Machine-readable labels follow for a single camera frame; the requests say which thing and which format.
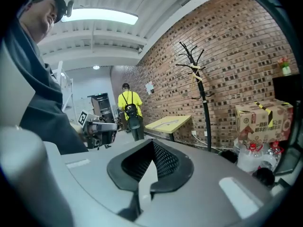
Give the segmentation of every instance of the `plastic bottle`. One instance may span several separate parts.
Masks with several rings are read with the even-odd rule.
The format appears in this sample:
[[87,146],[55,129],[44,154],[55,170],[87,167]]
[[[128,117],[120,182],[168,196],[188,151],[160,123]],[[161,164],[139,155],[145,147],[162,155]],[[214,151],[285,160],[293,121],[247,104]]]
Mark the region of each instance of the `plastic bottle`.
[[269,143],[263,143],[262,144],[262,149],[261,149],[261,152],[263,153],[263,154],[266,154],[266,152],[270,149],[270,144]]
[[278,165],[281,155],[284,149],[279,147],[279,142],[276,141],[272,144],[271,148],[264,153],[262,157],[262,161],[260,163],[261,168],[267,168],[271,171],[274,171],[276,166]]
[[256,144],[250,144],[249,148],[242,147],[240,149],[237,167],[250,174],[256,171],[262,160],[260,149],[261,148],[257,148]]
[[232,147],[233,152],[235,152],[237,155],[239,155],[242,147],[245,147],[245,146],[239,142],[238,138],[236,138],[233,141],[233,147]]

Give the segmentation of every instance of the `ceiling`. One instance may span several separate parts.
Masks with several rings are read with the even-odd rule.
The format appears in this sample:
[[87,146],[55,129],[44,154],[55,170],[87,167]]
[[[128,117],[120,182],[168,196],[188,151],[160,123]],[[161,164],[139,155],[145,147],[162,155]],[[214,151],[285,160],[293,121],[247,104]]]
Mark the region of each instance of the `ceiling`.
[[46,63],[65,70],[136,65],[174,23],[207,0],[74,0],[74,8],[107,8],[136,14],[135,25],[105,20],[58,22],[38,46]]

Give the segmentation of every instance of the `cardboard box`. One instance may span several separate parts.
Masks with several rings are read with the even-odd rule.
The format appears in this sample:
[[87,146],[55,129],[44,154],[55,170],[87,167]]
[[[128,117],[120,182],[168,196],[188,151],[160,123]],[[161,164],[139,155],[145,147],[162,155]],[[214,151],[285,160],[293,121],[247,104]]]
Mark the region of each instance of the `cardboard box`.
[[277,99],[236,105],[240,141],[261,144],[287,140],[293,120],[293,106]]

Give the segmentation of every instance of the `white wall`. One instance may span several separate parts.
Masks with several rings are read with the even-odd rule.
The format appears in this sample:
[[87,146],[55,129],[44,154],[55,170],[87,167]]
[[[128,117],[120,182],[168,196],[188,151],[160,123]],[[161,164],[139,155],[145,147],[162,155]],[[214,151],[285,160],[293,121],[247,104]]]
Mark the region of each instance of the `white wall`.
[[[90,97],[87,98],[90,95],[107,93],[111,107],[116,105],[109,70],[110,67],[100,67],[99,70],[84,68],[66,71],[66,74],[73,79],[73,95],[77,117],[79,117],[82,110],[92,113],[93,106]],[[65,113],[70,120],[77,121],[73,116],[72,109],[66,109]]]

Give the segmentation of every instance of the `light beige table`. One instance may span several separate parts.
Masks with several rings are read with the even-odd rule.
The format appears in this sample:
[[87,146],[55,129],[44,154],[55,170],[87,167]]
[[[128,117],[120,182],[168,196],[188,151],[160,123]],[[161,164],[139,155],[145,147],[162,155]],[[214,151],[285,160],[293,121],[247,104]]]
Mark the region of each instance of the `light beige table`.
[[145,126],[145,128],[153,131],[159,131],[169,134],[169,139],[175,141],[174,132],[179,129],[183,124],[185,124],[191,115],[185,116],[166,116],[162,119],[159,119],[153,123],[150,123]]

